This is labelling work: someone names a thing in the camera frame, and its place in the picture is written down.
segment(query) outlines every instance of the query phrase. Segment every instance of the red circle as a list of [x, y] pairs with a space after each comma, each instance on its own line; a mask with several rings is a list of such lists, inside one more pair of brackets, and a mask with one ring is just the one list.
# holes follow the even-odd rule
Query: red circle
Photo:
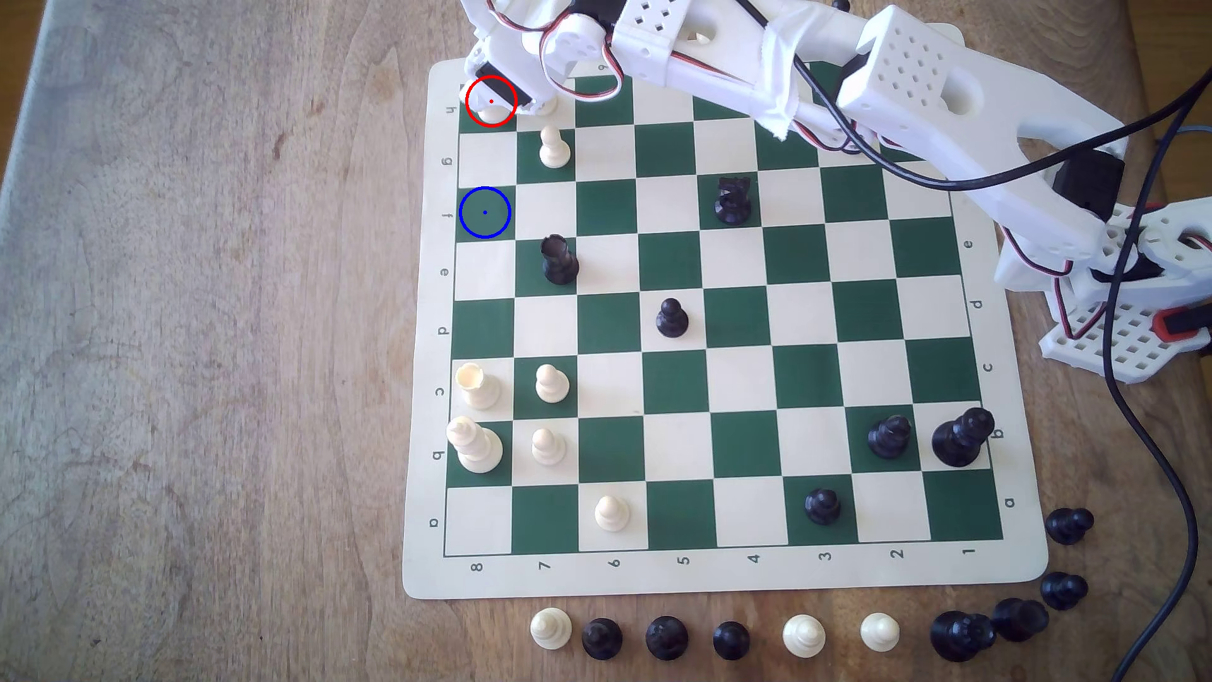
[[[480, 119], [478, 119], [475, 111], [471, 110], [471, 88], [475, 87], [476, 84], [479, 84], [480, 81], [487, 80], [490, 78], [494, 78], [501, 82], [504, 82], [507, 86], [509, 86], [509, 91], [514, 93], [514, 109], [509, 111], [509, 115], [505, 116], [505, 120], [501, 122], [484, 122]], [[463, 107], [467, 108], [467, 115], [471, 116], [471, 120], [482, 125], [484, 127], [501, 127], [507, 122], [509, 122], [510, 120], [513, 120], [515, 115], [518, 115], [518, 91], [514, 90], [514, 84], [509, 82], [508, 79], [501, 78], [499, 75], [491, 75], [491, 74], [484, 75], [471, 81], [471, 85], [467, 86], [467, 94], [463, 96]]]

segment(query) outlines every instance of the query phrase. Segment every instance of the blue circle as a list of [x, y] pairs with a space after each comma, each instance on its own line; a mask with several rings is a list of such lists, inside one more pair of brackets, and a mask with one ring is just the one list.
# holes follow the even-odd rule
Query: blue circle
[[[496, 191], [497, 196], [501, 196], [501, 200], [505, 202], [505, 210], [508, 211], [505, 213], [505, 224], [501, 225], [501, 229], [493, 231], [492, 234], [479, 234], [476, 231], [473, 231], [471, 228], [467, 225], [467, 220], [463, 219], [463, 206], [467, 205], [467, 197], [481, 189], [487, 189], [488, 191]], [[476, 239], [492, 239], [493, 236], [497, 236], [498, 234], [504, 231], [507, 227], [509, 227], [509, 220], [513, 219], [513, 217], [514, 217], [514, 206], [509, 202], [509, 199], [505, 197], [505, 194], [499, 189], [497, 189], [496, 187], [487, 187], [487, 185], [476, 187], [475, 189], [464, 194], [463, 200], [458, 202], [458, 222], [459, 224], [463, 225], [463, 229], [465, 229], [468, 234], [475, 236]]]

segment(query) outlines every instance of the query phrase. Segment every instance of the black cable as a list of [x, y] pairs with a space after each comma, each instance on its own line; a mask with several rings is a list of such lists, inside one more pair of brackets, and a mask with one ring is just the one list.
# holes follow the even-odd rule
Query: black cable
[[[758, 25], [761, 25], [762, 28], [766, 27], [766, 24], [768, 23], [766, 21], [766, 17], [761, 13], [760, 10], [758, 10], [758, 7], [754, 7], [753, 2], [750, 2], [749, 0], [736, 0], [736, 2], [741, 5], [741, 7], [744, 8], [747, 12], [749, 12], [749, 16], [753, 17], [755, 22], [758, 22]], [[1021, 177], [1027, 177], [1031, 173], [1040, 172], [1047, 167], [1063, 162], [1075, 156], [1079, 151], [1093, 149], [1096, 147], [1107, 144], [1108, 142], [1114, 142], [1122, 137], [1127, 137], [1128, 134], [1132, 134], [1134, 132], [1145, 130], [1147, 127], [1150, 127], [1154, 124], [1166, 120], [1167, 118], [1173, 115], [1174, 111], [1177, 111], [1189, 99], [1199, 97], [1199, 94], [1202, 93], [1204, 90], [1207, 87], [1208, 82], [1212, 82], [1212, 68], [1210, 68], [1204, 73], [1204, 76], [1195, 82], [1195, 85], [1189, 87], [1185, 92], [1179, 94], [1173, 102], [1166, 104], [1157, 111], [1149, 114], [1148, 116], [1138, 121], [1131, 122], [1128, 125], [1125, 125], [1122, 127], [1117, 127], [1109, 132], [1104, 132], [1102, 134], [1091, 137], [1090, 139], [1086, 139], [1084, 142], [1079, 142], [1076, 144], [1065, 147], [1064, 149], [1050, 154], [1037, 161], [1023, 164], [1017, 168], [1010, 168], [994, 174], [988, 174], [984, 177], [974, 177], [971, 179], [937, 179], [925, 174], [915, 173], [910, 170], [905, 170], [904, 167], [886, 159], [882, 154], [879, 153], [879, 150], [871, 147], [870, 143], [868, 143], [862, 134], [858, 134], [857, 132], [854, 132], [853, 128], [850, 127], [850, 121], [846, 120], [846, 114], [841, 111], [836, 102], [829, 98], [829, 94], [825, 92], [825, 88], [821, 85], [821, 82], [816, 79], [816, 76], [812, 75], [812, 73], [808, 70], [807, 64], [804, 63], [804, 59], [801, 59], [799, 56], [793, 56], [791, 63], [795, 65], [795, 70], [799, 71], [801, 76], [804, 76], [805, 81], [807, 81], [808, 87], [811, 87], [812, 91], [817, 94], [817, 97], [821, 98], [825, 110], [828, 110], [833, 115], [834, 120], [837, 121], [837, 125], [841, 126], [842, 132], [846, 133], [846, 137], [850, 138], [850, 142], [852, 142], [856, 147], [858, 147], [858, 149], [863, 154], [867, 154], [868, 157], [875, 161], [875, 164], [882, 167], [884, 170], [891, 172], [892, 174], [904, 180], [911, 182], [921, 187], [926, 187], [928, 189], [939, 189], [943, 191], [971, 191], [973, 189], [984, 189], [987, 187], [1005, 184], [1007, 182], [1018, 179]]]
[[1149, 432], [1145, 431], [1144, 426], [1137, 419], [1136, 414], [1132, 413], [1132, 408], [1128, 407], [1127, 401], [1124, 400], [1124, 395], [1120, 394], [1119, 384], [1115, 383], [1115, 373], [1111, 365], [1111, 339], [1115, 338], [1115, 333], [1111, 327], [1115, 323], [1115, 310], [1119, 305], [1120, 297], [1120, 285], [1124, 282], [1124, 271], [1127, 268], [1128, 256], [1132, 252], [1132, 247], [1136, 246], [1137, 240], [1140, 237], [1140, 218], [1145, 213], [1145, 204], [1149, 201], [1149, 190], [1153, 188], [1153, 183], [1157, 179], [1157, 172], [1161, 170], [1161, 161], [1166, 155], [1166, 150], [1170, 148], [1170, 143], [1173, 142], [1174, 137], [1178, 134], [1178, 128], [1182, 127], [1183, 120], [1187, 114], [1190, 113], [1191, 108], [1195, 105], [1197, 98], [1183, 104], [1182, 110], [1170, 124], [1166, 130], [1166, 134], [1161, 137], [1157, 142], [1157, 151], [1153, 155], [1153, 162], [1149, 165], [1149, 172], [1144, 176], [1144, 184], [1140, 185], [1140, 195], [1137, 196], [1136, 210], [1132, 211], [1132, 220], [1128, 223], [1128, 229], [1124, 235], [1124, 247], [1120, 250], [1120, 257], [1115, 260], [1115, 270], [1111, 275], [1111, 285], [1107, 292], [1107, 317], [1103, 328], [1103, 378], [1107, 380], [1107, 389], [1111, 392], [1111, 400], [1115, 401], [1115, 406], [1120, 408], [1124, 414], [1124, 419], [1127, 420], [1128, 426], [1144, 443], [1145, 448], [1149, 449], [1149, 454], [1153, 459], [1157, 462], [1157, 466], [1161, 468], [1162, 474], [1166, 475], [1166, 481], [1174, 489], [1174, 495], [1178, 498], [1178, 504], [1183, 508], [1183, 517], [1187, 520], [1187, 558], [1183, 561], [1183, 571], [1178, 574], [1178, 581], [1174, 583], [1174, 588], [1170, 591], [1170, 596], [1157, 609], [1156, 615], [1149, 621], [1149, 625], [1140, 632], [1132, 647], [1124, 654], [1120, 660], [1120, 665], [1115, 667], [1115, 674], [1111, 676], [1111, 682], [1120, 682], [1124, 676], [1127, 675], [1128, 667], [1132, 666], [1132, 661], [1140, 654], [1142, 649], [1149, 643], [1149, 640], [1157, 632], [1161, 624], [1166, 621], [1170, 617], [1170, 612], [1174, 611], [1174, 606], [1178, 604], [1178, 600], [1182, 598], [1183, 592], [1187, 590], [1187, 584], [1191, 581], [1191, 574], [1195, 573], [1195, 557], [1199, 555], [1200, 550], [1200, 537], [1199, 527], [1195, 521], [1195, 509], [1191, 506], [1191, 499], [1187, 494], [1187, 488], [1183, 487], [1183, 481], [1178, 477], [1174, 468], [1170, 465], [1170, 460], [1162, 454], [1161, 448], [1157, 443], [1153, 441]]

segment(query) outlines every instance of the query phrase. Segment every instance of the captured chess piece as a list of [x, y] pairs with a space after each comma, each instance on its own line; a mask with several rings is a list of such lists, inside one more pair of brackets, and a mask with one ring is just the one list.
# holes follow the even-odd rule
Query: captured chess piece
[[749, 630], [736, 620], [726, 620], [711, 634], [711, 646], [724, 660], [738, 660], [749, 653]]
[[595, 618], [581, 631], [581, 646], [590, 658], [610, 660], [623, 648], [623, 631], [608, 618]]
[[690, 315], [682, 309], [678, 298], [665, 298], [661, 300], [661, 311], [657, 313], [657, 331], [662, 336], [676, 338], [690, 328]]
[[930, 625], [930, 643], [938, 655], [954, 663], [972, 660], [996, 640], [989, 617], [979, 613], [949, 611]]
[[1094, 527], [1094, 515], [1090, 510], [1060, 508], [1053, 510], [1044, 520], [1044, 531], [1062, 545], [1074, 545], [1086, 537], [1086, 532]]
[[662, 615], [648, 625], [648, 630], [644, 634], [644, 643], [658, 659], [674, 660], [686, 653], [690, 634], [682, 621], [671, 615]]
[[931, 446], [947, 466], [965, 468], [981, 455], [981, 446], [993, 435], [993, 413], [968, 408], [959, 419], [938, 425]]
[[715, 217], [724, 224], [737, 227], [749, 219], [753, 202], [749, 201], [748, 177], [721, 177], [720, 196], [715, 200]]
[[568, 241], [559, 234], [550, 234], [539, 243], [543, 252], [543, 276], [551, 283], [565, 285], [577, 277], [581, 263], [568, 251]]
[[841, 516], [841, 500], [837, 493], [817, 488], [804, 499], [804, 514], [808, 515], [812, 523], [829, 526]]
[[892, 415], [867, 432], [867, 447], [875, 453], [875, 457], [892, 460], [905, 452], [911, 434], [913, 425], [909, 424], [908, 418]]
[[1048, 609], [1035, 600], [1010, 597], [993, 609], [993, 629], [1007, 642], [1025, 642], [1048, 626]]
[[1045, 575], [1044, 581], [1040, 583], [1040, 596], [1044, 597], [1044, 603], [1056, 611], [1071, 609], [1088, 592], [1090, 585], [1086, 584], [1085, 578], [1059, 571]]

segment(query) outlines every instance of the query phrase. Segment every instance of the green square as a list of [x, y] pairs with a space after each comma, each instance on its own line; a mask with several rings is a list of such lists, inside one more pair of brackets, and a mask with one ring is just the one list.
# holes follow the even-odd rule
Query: green square
[[577, 469], [582, 483], [644, 481], [644, 418], [582, 419]]
[[705, 413], [707, 351], [644, 354], [644, 413]]
[[[753, 212], [749, 219], [741, 224], [725, 224], [715, 217], [715, 200], [720, 197], [721, 177], [748, 177], [749, 178], [749, 202], [753, 204]], [[761, 224], [761, 193], [758, 187], [758, 173], [755, 172], [725, 172], [698, 176], [698, 227], [702, 229], [725, 229], [731, 227], [755, 227]]]
[[[919, 471], [921, 470], [921, 455], [917, 453], [917, 435], [909, 439], [905, 452], [899, 458], [886, 460], [876, 457], [867, 445], [867, 435], [876, 424], [892, 415], [909, 418], [909, 424], [914, 431], [919, 425], [914, 422], [913, 406], [877, 406], [870, 408], [846, 408], [846, 435], [850, 440], [850, 470], [853, 474], [870, 474], [876, 471]], [[924, 425], [924, 429], [933, 430], [937, 425]]]
[[707, 346], [768, 346], [770, 313], [765, 286], [704, 288]]
[[577, 353], [627, 354], [640, 350], [640, 293], [577, 297]]
[[[553, 366], [568, 378], [568, 395], [548, 403], [534, 392], [534, 376], [542, 366]], [[514, 359], [514, 419], [558, 419], [577, 417], [577, 359]]]
[[[614, 87], [612, 75], [590, 75], [573, 79], [577, 92], [605, 92]], [[605, 102], [577, 102], [577, 127], [598, 125], [631, 125], [635, 110], [631, 105], [631, 79], [623, 79], [623, 91]]]
[[480, 426], [501, 437], [501, 464], [487, 474], [471, 474], [458, 462], [454, 446], [446, 445], [446, 487], [447, 488], [484, 488], [488, 486], [510, 486], [514, 471], [513, 428], [508, 422], [481, 422]]
[[451, 360], [508, 359], [513, 355], [513, 298], [454, 300], [451, 310]]
[[567, 555], [578, 549], [576, 486], [514, 488], [511, 554]]
[[543, 141], [538, 131], [518, 133], [518, 184], [532, 182], [572, 182], [577, 179], [577, 131], [561, 130], [560, 137], [568, 143], [572, 157], [558, 168], [549, 168], [538, 157]]
[[767, 283], [829, 281], [825, 225], [764, 227]]
[[909, 384], [915, 403], [955, 403], [981, 400], [972, 337], [905, 340]]
[[901, 338], [901, 296], [894, 279], [834, 281], [837, 340]]
[[[568, 252], [576, 254], [577, 237], [568, 236]], [[543, 274], [543, 240], [522, 239], [514, 242], [514, 296], [565, 296], [577, 292], [577, 280], [551, 283]]]
[[715, 102], [708, 102], [699, 97], [694, 97], [694, 120], [708, 121], [716, 119], [743, 119], [745, 114], [737, 111], [736, 109], [730, 109], [727, 107], [721, 107]]
[[779, 142], [755, 122], [754, 136], [758, 142], [758, 170], [812, 168], [821, 165], [817, 148], [794, 130], [787, 133], [784, 142]]
[[774, 395], [779, 408], [841, 406], [837, 346], [774, 346]]
[[[804, 511], [804, 500], [816, 489], [837, 493], [841, 516], [829, 526], [813, 523]], [[848, 475], [788, 476], [783, 478], [783, 500], [787, 505], [788, 545], [853, 545], [858, 543], [858, 522], [854, 517], [854, 487]]]
[[988, 469], [924, 471], [930, 539], [1001, 540], [1001, 509]]
[[897, 276], [960, 274], [960, 246], [953, 217], [894, 219], [888, 224]]
[[514, 185], [497, 187], [496, 189], [499, 189], [501, 194], [505, 195], [505, 199], [509, 200], [508, 204], [501, 197], [501, 194], [497, 194], [492, 189], [469, 188], [458, 190], [458, 217], [461, 219], [456, 223], [454, 241], [475, 241], [480, 239], [470, 234], [468, 229], [487, 236], [501, 229], [502, 225], [505, 225], [505, 230], [493, 236], [493, 239], [514, 237], [514, 222], [518, 218], [516, 211], [513, 210], [518, 205]]
[[635, 178], [577, 183], [577, 234], [636, 231]]
[[825, 222], [887, 219], [884, 168], [875, 165], [821, 168]]
[[711, 459], [716, 478], [782, 475], [774, 412], [713, 413]]
[[650, 481], [648, 549], [714, 548], [715, 486], [710, 481]]
[[694, 124], [635, 126], [635, 174], [694, 174]]
[[640, 235], [640, 288], [698, 288], [703, 263], [697, 231]]

